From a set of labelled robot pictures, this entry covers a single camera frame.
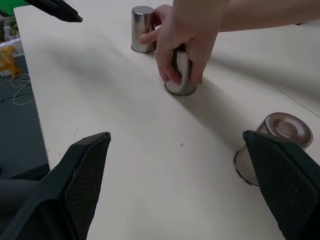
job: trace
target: metal cup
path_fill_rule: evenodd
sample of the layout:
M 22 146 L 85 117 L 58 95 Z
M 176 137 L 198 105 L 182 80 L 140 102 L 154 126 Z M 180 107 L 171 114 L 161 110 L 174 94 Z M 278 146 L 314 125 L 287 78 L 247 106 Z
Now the metal cup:
M 149 6 L 136 6 L 132 8 L 132 32 L 131 48 L 137 53 L 150 53 L 156 50 L 156 42 L 151 44 L 142 44 L 139 41 L 141 34 L 146 34 L 155 30 L 154 9 Z
M 165 88 L 170 93 L 179 96 L 192 94 L 196 90 L 197 85 L 190 81 L 192 61 L 186 54 L 186 47 L 184 44 L 180 45 L 173 51 L 172 65 L 174 70 L 180 75 L 182 83 L 181 85 L 177 85 L 172 81 L 168 81 L 164 84 Z
M 307 124 L 299 118 L 283 112 L 268 115 L 256 131 L 288 139 L 297 143 L 304 150 L 313 140 L 312 132 Z M 243 181 L 252 187 L 260 188 L 246 145 L 235 154 L 233 165 Z

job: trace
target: cable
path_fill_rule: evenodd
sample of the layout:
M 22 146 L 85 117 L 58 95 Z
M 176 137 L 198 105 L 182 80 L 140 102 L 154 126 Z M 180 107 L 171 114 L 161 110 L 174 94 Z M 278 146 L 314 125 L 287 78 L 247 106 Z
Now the cable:
M 18 91 L 15 93 L 15 95 L 13 97 L 0 100 L 0 103 L 12 100 L 14 105 L 24 106 L 24 105 L 28 105 L 30 103 L 33 103 L 35 101 L 35 99 L 33 98 L 31 101 L 26 102 L 26 103 L 17 103 L 16 102 L 16 99 L 20 99 L 25 96 L 33 94 L 33 91 L 31 90 L 28 93 L 18 95 L 23 89 L 32 89 L 29 74 L 23 73 L 23 74 L 18 74 L 14 77 L 10 77 L 10 78 L 8 78 L 8 77 L 9 76 L 7 76 L 5 78 L 5 80 L 7 82 L 9 82 L 13 88 L 18 89 Z

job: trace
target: white table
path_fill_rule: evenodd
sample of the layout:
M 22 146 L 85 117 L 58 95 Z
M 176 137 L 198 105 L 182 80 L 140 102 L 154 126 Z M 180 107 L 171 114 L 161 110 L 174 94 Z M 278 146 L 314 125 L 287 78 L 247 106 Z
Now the white table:
M 50 167 L 72 143 L 111 132 L 89 240 L 283 240 L 232 158 L 244 129 L 286 112 L 312 129 L 307 153 L 320 163 L 319 117 L 260 75 L 270 70 L 250 72 L 250 64 L 270 63 L 317 74 L 301 62 L 319 64 L 319 54 L 296 57 L 319 45 L 291 46 L 292 38 L 313 41 L 295 26 L 221 34 L 204 83 L 175 97 L 165 91 L 154 55 L 130 48 L 132 7 L 165 3 L 74 0 L 80 24 L 32 6 L 15 9 Z

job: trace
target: white wire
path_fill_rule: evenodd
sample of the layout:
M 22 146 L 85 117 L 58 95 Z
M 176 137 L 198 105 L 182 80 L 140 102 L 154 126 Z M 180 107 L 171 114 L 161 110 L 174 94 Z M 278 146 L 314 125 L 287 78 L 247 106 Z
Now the white wire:
M 30 94 L 33 94 L 33 91 L 30 91 L 26 95 L 17 96 L 18 93 L 20 93 L 23 89 L 32 89 L 31 84 L 30 84 L 29 74 L 26 74 L 26 73 L 18 74 L 14 77 L 10 77 L 10 79 L 8 79 L 8 77 L 9 76 L 7 76 L 5 78 L 5 80 L 7 82 L 9 82 L 13 88 L 18 89 L 18 91 L 13 96 L 13 99 L 12 99 L 13 104 L 18 105 L 18 106 L 23 106 L 23 105 L 28 105 L 30 103 L 33 103 L 35 101 L 35 99 L 33 99 L 33 100 L 26 102 L 26 103 L 17 103 L 16 102 L 16 99 L 20 99 L 20 98 L 23 98 L 23 97 L 28 96 Z

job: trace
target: dark floor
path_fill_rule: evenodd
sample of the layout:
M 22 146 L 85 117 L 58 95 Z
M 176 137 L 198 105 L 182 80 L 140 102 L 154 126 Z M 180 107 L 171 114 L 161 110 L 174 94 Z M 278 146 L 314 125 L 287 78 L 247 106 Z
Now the dark floor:
M 17 61 L 27 73 L 24 56 Z M 13 97 L 16 92 L 17 89 L 0 76 L 0 100 Z M 33 95 L 28 97 L 18 100 L 28 102 Z M 48 159 L 35 102 L 22 106 L 14 105 L 12 101 L 0 102 L 0 179 L 11 178 L 44 164 L 48 164 Z

